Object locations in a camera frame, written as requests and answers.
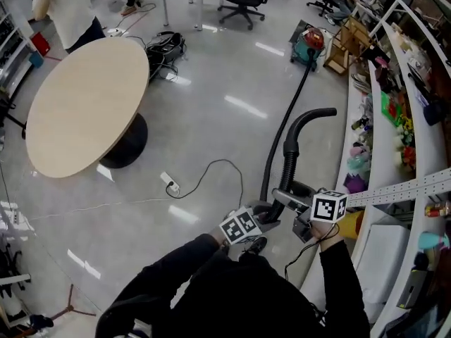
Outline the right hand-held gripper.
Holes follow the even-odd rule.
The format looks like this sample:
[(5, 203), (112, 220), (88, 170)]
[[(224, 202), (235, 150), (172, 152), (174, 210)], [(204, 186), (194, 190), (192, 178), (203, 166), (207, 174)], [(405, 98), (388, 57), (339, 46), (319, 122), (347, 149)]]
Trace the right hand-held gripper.
[(312, 222), (337, 223), (346, 213), (348, 195), (334, 190), (293, 187), (290, 192), (284, 192), (274, 188), (272, 195), (284, 207), (296, 212), (292, 231), (302, 242), (312, 238)]

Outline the yellow bin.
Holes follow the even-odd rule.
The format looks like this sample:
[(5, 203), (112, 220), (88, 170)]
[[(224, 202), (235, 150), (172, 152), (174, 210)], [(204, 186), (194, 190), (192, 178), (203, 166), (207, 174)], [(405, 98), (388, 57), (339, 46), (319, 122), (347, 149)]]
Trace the yellow bin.
[(365, 211), (346, 213), (345, 217), (338, 222), (340, 234), (345, 238), (357, 239), (362, 226)]

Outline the white microwave oven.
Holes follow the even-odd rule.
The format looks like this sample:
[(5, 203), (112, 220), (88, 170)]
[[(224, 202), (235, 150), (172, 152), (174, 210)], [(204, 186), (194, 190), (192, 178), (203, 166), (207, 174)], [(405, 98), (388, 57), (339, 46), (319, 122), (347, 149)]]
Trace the white microwave oven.
[(366, 304), (388, 300), (400, 271), (410, 231), (401, 225), (372, 225), (357, 276)]

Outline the round wooden table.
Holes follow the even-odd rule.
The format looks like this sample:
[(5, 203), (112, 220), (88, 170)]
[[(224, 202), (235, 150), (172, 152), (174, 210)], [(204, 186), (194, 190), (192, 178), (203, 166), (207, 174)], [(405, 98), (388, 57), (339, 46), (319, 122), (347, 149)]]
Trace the round wooden table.
[(100, 163), (124, 168), (147, 143), (138, 109), (149, 84), (144, 48), (107, 37), (66, 56), (38, 89), (27, 117), (26, 147), (35, 169), (70, 177)]

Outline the person's right forearm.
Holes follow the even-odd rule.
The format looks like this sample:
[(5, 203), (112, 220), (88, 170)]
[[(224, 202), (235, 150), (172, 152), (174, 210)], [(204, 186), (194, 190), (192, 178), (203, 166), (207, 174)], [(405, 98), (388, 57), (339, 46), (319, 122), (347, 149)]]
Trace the person's right forearm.
[(320, 260), (326, 296), (326, 318), (341, 320), (362, 307), (362, 290), (344, 239), (338, 226), (312, 223), (312, 232), (320, 245)]

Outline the dark grey flat panel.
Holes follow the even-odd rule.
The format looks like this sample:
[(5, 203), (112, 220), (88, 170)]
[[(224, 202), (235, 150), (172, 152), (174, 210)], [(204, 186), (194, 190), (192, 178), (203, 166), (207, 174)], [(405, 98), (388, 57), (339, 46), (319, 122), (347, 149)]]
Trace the dark grey flat panel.
[(289, 39), (289, 43), (291, 43), (291, 45), (294, 45), (297, 42), (299, 36), (309, 27), (311, 27), (311, 24), (307, 23), (304, 20), (300, 20), (297, 24), (297, 27), (295, 28), (295, 31), (292, 33), (291, 38)]

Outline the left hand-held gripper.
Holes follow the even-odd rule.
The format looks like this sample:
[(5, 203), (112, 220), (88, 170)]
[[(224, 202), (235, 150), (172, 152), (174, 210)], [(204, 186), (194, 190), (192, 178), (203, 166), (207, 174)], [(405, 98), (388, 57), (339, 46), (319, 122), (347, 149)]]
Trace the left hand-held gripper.
[(279, 226), (280, 221), (263, 224), (261, 219), (266, 217), (271, 204), (257, 204), (241, 206), (230, 212), (219, 225), (229, 245), (253, 242), (263, 233)]

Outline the person's torso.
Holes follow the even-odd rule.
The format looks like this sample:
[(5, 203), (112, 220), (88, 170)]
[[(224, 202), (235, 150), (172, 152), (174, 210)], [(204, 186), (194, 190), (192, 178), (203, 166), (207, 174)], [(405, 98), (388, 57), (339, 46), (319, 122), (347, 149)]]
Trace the person's torso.
[(369, 338), (362, 307), (320, 322), (314, 307), (263, 256), (233, 261), (220, 248), (175, 296), (147, 294), (135, 277), (100, 317), (95, 338), (132, 332), (136, 320), (152, 338)]

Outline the green plastic bag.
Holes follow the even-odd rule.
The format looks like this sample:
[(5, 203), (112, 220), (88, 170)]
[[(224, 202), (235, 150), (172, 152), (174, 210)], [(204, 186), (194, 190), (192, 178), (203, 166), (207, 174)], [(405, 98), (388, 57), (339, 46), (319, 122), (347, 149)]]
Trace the green plastic bag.
[(395, 126), (401, 123), (402, 110), (397, 100), (391, 95), (381, 92), (381, 113)]

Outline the yellow and red artificial flowers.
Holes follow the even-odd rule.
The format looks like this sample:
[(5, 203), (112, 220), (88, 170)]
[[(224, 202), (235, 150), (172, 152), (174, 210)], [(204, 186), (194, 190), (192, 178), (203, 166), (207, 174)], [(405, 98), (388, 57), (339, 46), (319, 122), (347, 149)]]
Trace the yellow and red artificial flowers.
[(413, 120), (402, 114), (397, 126), (397, 148), (402, 167), (408, 172), (416, 171), (416, 145)]

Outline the white metal shelving rack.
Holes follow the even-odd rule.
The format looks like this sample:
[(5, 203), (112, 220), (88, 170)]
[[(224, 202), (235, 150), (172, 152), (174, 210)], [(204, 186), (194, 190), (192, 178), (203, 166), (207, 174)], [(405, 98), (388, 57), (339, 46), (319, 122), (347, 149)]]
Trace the white metal shelving rack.
[[(435, 0), (439, 5), (445, 8), (445, 11), (451, 12), (451, 0)], [(388, 9), (388, 12), (380, 19), (376, 27), (371, 31), (370, 35), (375, 35), (375, 33), (383, 27), (385, 33), (388, 35), (390, 43), (393, 46), (393, 51), (397, 56), (397, 62), (400, 65), (400, 72), (402, 73), (402, 79), (404, 80), (404, 86), (407, 90), (407, 96), (409, 98), (409, 104), (412, 111), (413, 123), (414, 123), (414, 133), (415, 133), (415, 144), (416, 144), (416, 177), (413, 180), (399, 181), (398, 184), (392, 184), (384, 186), (381, 185), (383, 182), (388, 182), (388, 178), (391, 175), (388, 172), (382, 172), (380, 175), (381, 183), (378, 185), (372, 182), (370, 187), (365, 192), (351, 194), (348, 200), (348, 208), (351, 207), (365, 207), (366, 218), (362, 223), (362, 228), (360, 230), (357, 242), (354, 245), (354, 250), (352, 252), (352, 261), (354, 267), (357, 269), (358, 265), (361, 263), (362, 254), (364, 252), (366, 241), (369, 236), (370, 231), (370, 218), (373, 217), (373, 213), (376, 213), (375, 206), (380, 206), (382, 204), (398, 203), (402, 201), (416, 200), (416, 203), (426, 203), (426, 199), (429, 196), (442, 194), (445, 192), (451, 192), (451, 168), (445, 169), (447, 165), (447, 158), (445, 157), (445, 138), (442, 132), (442, 128), (439, 124), (430, 126), (423, 115), (423, 108), (421, 104), (416, 99), (416, 93), (419, 91), (413, 80), (408, 78), (408, 73), (410, 72), (407, 66), (407, 58), (404, 52), (402, 52), (400, 45), (395, 41), (394, 30), (388, 27), (386, 20), (389, 17), (389, 13), (392, 13), (397, 5), (402, 5), (404, 0), (396, 0), (392, 6)], [(426, 26), (417, 19), (415, 13), (404, 5), (405, 13), (410, 14), (412, 19), (416, 21), (416, 24), (424, 31), (427, 39), (432, 44), (433, 48), (439, 55), (442, 65), (445, 66), (448, 75), (451, 79), (451, 66), (449, 66), (446, 61), (447, 58), (445, 53), (439, 47), (436, 39), (430, 34)], [(376, 178), (376, 163), (373, 163), (373, 172), (371, 173), (371, 179)], [(394, 286), (391, 290), (390, 296), (387, 303), (385, 304), (381, 314), (371, 328), (371, 338), (379, 338), (383, 328), (393, 321), (394, 319), (402, 315), (402, 309), (396, 306), (398, 299), (401, 297), (402, 290), (404, 289), (405, 283), (407, 283), (407, 278), (410, 274), (410, 270), (413, 267), (414, 258), (417, 253), (418, 239), (423, 232), (432, 232), (433, 229), (436, 234), (439, 232), (441, 226), (433, 221), (427, 221), (422, 216), (423, 213), (419, 211), (414, 214), (412, 229), (409, 236), (409, 241), (407, 244), (406, 252), (404, 257), (400, 261), (401, 268), (397, 275)], [(312, 293), (313, 299), (323, 299), (324, 298), (324, 285), (323, 285), (323, 269), (321, 267), (319, 248), (316, 249), (316, 254), (311, 263), (307, 276), (300, 291), (308, 296), (307, 293)]]

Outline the black and red tripod stand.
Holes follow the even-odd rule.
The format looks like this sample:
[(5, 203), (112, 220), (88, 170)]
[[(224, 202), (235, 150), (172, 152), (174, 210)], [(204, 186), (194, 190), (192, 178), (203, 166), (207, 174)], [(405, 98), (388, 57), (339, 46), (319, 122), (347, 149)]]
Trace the black and red tripod stand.
[(34, 331), (40, 331), (44, 328), (52, 328), (54, 326), (55, 320), (61, 318), (62, 316), (68, 314), (68, 313), (76, 313), (78, 315), (86, 315), (89, 317), (96, 317), (97, 315), (95, 313), (88, 313), (85, 311), (80, 311), (76, 309), (72, 304), (72, 298), (73, 298), (73, 291), (74, 291), (74, 284), (70, 285), (69, 294), (68, 294), (68, 303), (66, 307), (60, 311), (59, 313), (56, 313), (53, 316), (45, 316), (45, 315), (31, 315), (30, 316), (30, 328)]

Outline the person's left forearm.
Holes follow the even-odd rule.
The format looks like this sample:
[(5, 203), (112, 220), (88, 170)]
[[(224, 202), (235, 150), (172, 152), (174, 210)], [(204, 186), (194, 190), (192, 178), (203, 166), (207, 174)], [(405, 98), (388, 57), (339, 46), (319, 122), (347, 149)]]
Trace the person's left forearm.
[(147, 294), (175, 296), (178, 288), (188, 281), (226, 241), (219, 227), (166, 254), (157, 262), (143, 268), (136, 276)]

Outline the person's left shoe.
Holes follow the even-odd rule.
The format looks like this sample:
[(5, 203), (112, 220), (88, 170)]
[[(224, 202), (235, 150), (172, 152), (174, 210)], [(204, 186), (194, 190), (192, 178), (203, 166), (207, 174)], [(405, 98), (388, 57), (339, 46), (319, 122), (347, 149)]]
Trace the person's left shoe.
[(268, 239), (265, 236), (256, 238), (252, 244), (245, 249), (239, 256), (239, 261), (247, 260), (248, 258), (255, 258), (266, 248)]

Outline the red bin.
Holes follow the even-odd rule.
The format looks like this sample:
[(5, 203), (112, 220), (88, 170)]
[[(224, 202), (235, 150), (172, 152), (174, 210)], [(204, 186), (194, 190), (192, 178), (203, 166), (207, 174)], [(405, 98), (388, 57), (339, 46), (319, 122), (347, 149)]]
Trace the red bin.
[(35, 33), (31, 37), (31, 42), (42, 56), (46, 56), (49, 53), (50, 45), (41, 32)]

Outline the wooden shelf cart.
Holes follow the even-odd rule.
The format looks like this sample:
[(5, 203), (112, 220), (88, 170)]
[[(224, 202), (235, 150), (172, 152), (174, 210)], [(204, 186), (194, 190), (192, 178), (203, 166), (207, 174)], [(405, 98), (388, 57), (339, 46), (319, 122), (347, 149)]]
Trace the wooden shelf cart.
[(366, 27), (350, 16), (330, 40), (323, 66), (344, 75), (372, 44)]

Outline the red and teal vacuum cleaner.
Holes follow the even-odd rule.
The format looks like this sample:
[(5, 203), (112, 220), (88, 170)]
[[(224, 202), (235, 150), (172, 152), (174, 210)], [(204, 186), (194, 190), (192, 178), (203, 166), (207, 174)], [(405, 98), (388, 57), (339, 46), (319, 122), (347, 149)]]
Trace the red and teal vacuum cleaner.
[(290, 61), (295, 61), (309, 66), (311, 71), (315, 71), (317, 60), (325, 48), (325, 41), (322, 31), (317, 27), (307, 25), (292, 43), (292, 54)]

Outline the white equipment shelf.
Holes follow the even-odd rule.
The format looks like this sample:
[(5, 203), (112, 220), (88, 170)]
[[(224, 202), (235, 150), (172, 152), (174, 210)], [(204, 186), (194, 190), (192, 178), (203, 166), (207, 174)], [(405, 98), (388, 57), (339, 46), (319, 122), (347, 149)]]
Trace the white equipment shelf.
[(9, 98), (32, 67), (30, 57), (36, 52), (32, 33), (20, 12), (0, 0), (0, 90)]

